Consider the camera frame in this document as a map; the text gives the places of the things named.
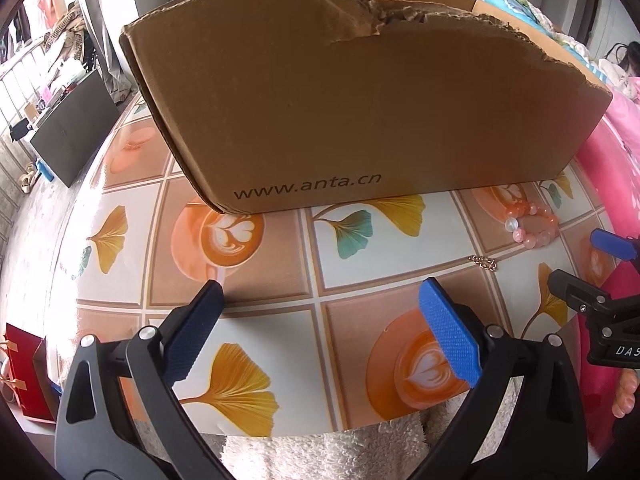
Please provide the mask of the right hand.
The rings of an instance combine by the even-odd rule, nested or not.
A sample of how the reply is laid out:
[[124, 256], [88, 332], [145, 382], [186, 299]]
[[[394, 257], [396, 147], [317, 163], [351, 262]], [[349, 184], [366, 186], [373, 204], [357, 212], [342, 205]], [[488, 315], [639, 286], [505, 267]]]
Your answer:
[[637, 371], [632, 368], [625, 368], [618, 376], [614, 401], [612, 404], [612, 414], [622, 419], [629, 415], [636, 404], [636, 391], [639, 387]]

